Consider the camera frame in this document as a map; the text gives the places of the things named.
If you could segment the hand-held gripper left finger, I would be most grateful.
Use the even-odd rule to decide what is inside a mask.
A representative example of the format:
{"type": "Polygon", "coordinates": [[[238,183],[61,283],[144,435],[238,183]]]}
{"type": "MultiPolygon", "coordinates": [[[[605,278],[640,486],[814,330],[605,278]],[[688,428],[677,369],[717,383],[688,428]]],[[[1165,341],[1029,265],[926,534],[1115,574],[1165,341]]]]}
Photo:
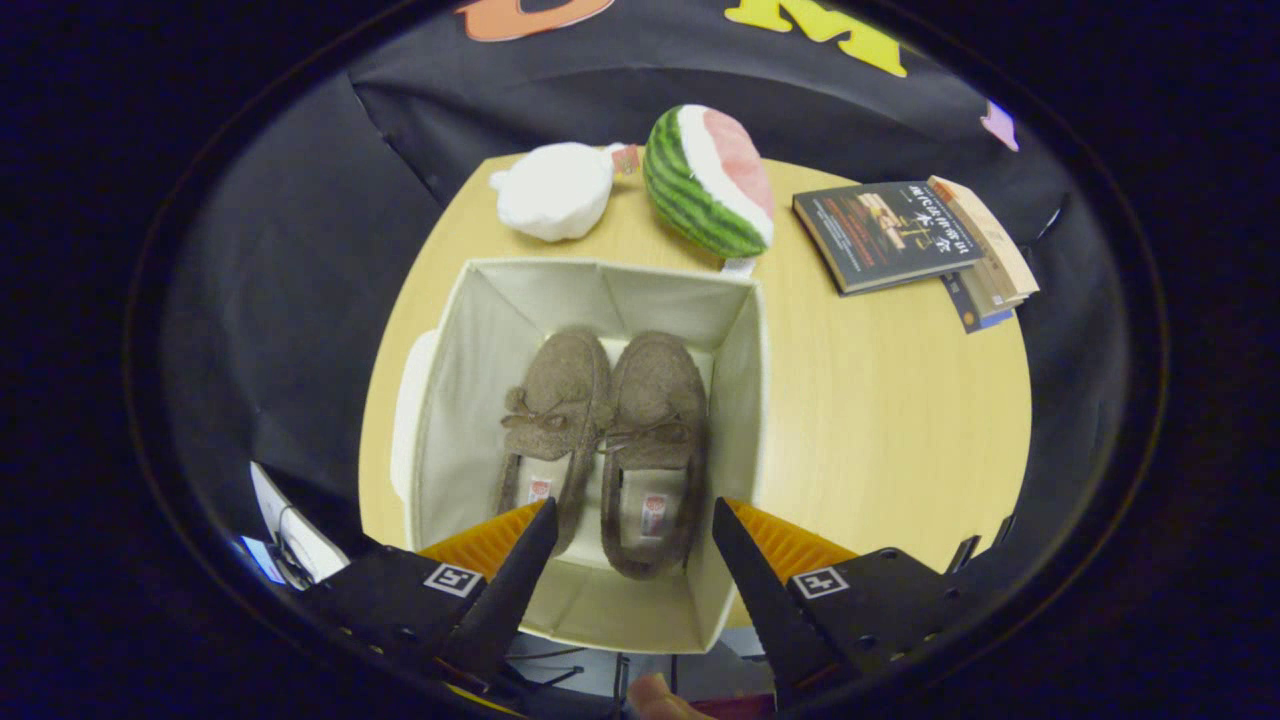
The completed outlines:
{"type": "Polygon", "coordinates": [[[300,602],[389,669],[477,696],[506,665],[558,539],[559,505],[545,498],[421,552],[383,546],[300,602]]]}

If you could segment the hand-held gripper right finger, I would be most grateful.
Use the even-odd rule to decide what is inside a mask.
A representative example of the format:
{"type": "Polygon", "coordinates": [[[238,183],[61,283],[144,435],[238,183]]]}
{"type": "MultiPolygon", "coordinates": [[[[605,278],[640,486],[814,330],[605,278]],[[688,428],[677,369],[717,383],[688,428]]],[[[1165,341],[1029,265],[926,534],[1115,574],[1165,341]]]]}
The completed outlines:
{"type": "Polygon", "coordinates": [[[744,501],[716,501],[712,536],[774,676],[780,706],[865,693],[983,603],[970,578],[888,547],[854,553],[744,501]]]}

